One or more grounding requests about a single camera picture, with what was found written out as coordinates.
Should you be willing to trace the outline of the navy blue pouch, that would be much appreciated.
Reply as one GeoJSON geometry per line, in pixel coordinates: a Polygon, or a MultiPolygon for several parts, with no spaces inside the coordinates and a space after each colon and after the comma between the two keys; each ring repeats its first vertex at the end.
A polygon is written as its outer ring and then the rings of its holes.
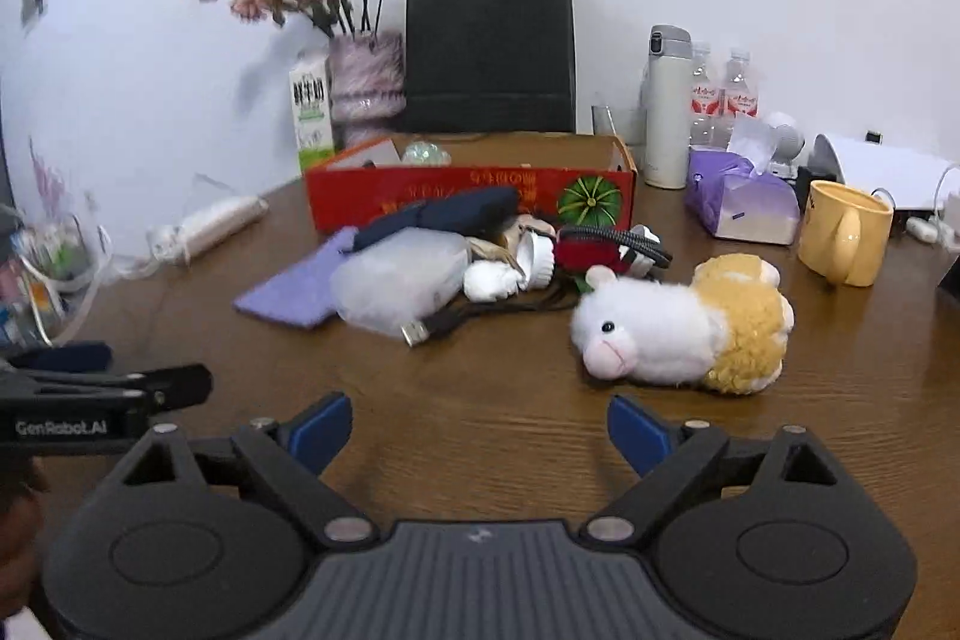
{"type": "Polygon", "coordinates": [[[359,229],[353,250],[364,250],[409,227],[489,239],[519,213],[519,203],[519,191],[509,185],[459,191],[450,197],[413,203],[359,229]]]}

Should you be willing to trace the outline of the white yellow plush sheep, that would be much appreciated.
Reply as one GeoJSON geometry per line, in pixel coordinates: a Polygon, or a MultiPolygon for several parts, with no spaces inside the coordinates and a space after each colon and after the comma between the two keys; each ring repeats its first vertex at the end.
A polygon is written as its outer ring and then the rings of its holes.
{"type": "Polygon", "coordinates": [[[781,375],[796,323],[779,281],[776,266],[748,253],[700,263],[686,286],[594,266],[571,341],[596,380],[755,395],[781,375]]]}

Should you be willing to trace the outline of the purple knitted cloth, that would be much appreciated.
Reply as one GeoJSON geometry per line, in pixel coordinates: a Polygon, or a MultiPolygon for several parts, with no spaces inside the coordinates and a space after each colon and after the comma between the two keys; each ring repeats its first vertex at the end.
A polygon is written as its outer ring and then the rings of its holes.
{"type": "Polygon", "coordinates": [[[331,281],[352,253],[356,227],[343,227],[309,257],[257,284],[233,302],[242,315],[313,330],[335,315],[331,281]]]}

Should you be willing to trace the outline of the white frilly round item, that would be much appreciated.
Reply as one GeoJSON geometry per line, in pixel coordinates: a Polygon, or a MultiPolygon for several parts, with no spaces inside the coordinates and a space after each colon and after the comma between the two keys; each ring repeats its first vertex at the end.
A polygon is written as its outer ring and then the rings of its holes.
{"type": "Polygon", "coordinates": [[[504,260],[473,260],[462,281],[474,304],[493,304],[521,292],[544,291],[555,275],[555,242],[537,232],[523,232],[516,252],[504,260]]]}

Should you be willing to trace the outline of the right plastic water bottle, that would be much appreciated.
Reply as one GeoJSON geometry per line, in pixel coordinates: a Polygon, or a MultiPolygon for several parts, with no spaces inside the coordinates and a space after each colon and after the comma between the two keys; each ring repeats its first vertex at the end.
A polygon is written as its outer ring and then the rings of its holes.
{"type": "Polygon", "coordinates": [[[722,112],[732,119],[758,115],[758,88],[750,52],[742,47],[732,47],[724,67],[722,112]]]}

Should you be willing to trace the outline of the white power strip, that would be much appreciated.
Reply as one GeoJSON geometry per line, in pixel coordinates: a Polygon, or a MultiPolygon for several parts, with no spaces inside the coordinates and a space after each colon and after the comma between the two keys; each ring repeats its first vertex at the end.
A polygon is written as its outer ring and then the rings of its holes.
{"type": "Polygon", "coordinates": [[[175,226],[164,226],[151,234],[151,257],[161,263],[189,265],[208,250],[228,241],[267,214],[267,202],[260,197],[228,197],[197,209],[175,226]]]}

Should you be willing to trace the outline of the white green milk carton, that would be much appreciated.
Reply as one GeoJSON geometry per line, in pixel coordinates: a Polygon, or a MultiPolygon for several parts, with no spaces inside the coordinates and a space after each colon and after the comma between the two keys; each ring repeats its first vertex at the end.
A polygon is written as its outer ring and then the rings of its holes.
{"type": "Polygon", "coordinates": [[[325,53],[302,50],[290,71],[288,85],[299,169],[308,170],[335,154],[325,53]]]}

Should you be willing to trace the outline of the translucent white plastic bag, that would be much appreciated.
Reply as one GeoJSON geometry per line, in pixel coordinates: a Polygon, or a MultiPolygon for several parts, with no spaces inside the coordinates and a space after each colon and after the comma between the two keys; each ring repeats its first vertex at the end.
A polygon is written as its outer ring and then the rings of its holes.
{"type": "Polygon", "coordinates": [[[331,276],[338,316],[389,338],[446,307],[462,289],[470,263],[464,237],[407,227],[352,253],[331,276]]]}

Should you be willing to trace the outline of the red knitted item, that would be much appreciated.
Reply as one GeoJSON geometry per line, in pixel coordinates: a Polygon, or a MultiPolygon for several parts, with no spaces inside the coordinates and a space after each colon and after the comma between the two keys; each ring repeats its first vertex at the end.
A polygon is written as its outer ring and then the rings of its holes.
{"type": "Polygon", "coordinates": [[[592,266],[605,266],[615,275],[642,278],[654,268],[672,265],[672,255],[646,226],[633,230],[563,226],[558,230],[553,255],[555,268],[571,276],[584,276],[592,266]]]}

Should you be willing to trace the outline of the black paper shopping bag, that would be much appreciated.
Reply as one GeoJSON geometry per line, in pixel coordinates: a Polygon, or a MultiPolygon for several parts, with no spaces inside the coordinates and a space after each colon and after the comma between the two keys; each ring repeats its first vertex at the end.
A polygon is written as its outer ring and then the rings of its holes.
{"type": "Polygon", "coordinates": [[[573,133],[573,0],[407,0],[405,99],[404,133],[573,133]]]}

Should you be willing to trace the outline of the small white round speaker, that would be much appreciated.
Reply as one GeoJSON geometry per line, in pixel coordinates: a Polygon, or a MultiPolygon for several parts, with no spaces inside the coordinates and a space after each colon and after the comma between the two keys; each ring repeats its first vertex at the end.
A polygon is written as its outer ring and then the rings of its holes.
{"type": "Polygon", "coordinates": [[[805,148],[804,133],[793,115],[779,110],[766,113],[763,122],[773,130],[775,138],[775,149],[766,170],[780,179],[793,181],[797,177],[797,159],[805,148]]]}

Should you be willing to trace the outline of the purple marbled vase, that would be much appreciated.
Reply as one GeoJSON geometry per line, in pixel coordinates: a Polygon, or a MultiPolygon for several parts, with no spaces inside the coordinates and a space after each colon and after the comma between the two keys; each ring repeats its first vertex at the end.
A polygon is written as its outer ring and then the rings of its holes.
{"type": "Polygon", "coordinates": [[[389,133],[392,120],[407,107],[402,34],[337,37],[327,65],[337,145],[347,149],[389,133]]]}

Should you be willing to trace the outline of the purple tissue pack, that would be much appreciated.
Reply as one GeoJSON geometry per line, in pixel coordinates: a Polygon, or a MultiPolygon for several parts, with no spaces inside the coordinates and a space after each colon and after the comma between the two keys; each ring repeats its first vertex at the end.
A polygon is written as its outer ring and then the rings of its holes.
{"type": "Polygon", "coordinates": [[[711,236],[784,247],[793,243],[800,221],[796,192],[768,170],[777,146],[773,127],[739,117],[726,149],[690,148],[685,204],[711,236]]]}

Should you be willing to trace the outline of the yellow ceramic mug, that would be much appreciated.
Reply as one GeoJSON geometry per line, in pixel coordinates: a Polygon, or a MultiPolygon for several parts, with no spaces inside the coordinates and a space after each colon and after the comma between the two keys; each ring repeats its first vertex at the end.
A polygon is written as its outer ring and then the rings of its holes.
{"type": "Polygon", "coordinates": [[[813,181],[797,256],[833,286],[871,287],[885,259],[893,208],[871,193],[813,181]]]}

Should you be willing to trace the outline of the left plastic water bottle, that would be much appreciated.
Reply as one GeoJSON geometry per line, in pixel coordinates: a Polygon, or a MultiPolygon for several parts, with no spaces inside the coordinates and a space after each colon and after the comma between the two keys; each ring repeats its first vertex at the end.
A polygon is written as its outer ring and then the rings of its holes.
{"type": "Polygon", "coordinates": [[[711,73],[711,47],[704,42],[693,46],[692,58],[692,130],[690,143],[693,146],[713,146],[715,144],[716,122],[721,108],[721,90],[711,73]]]}

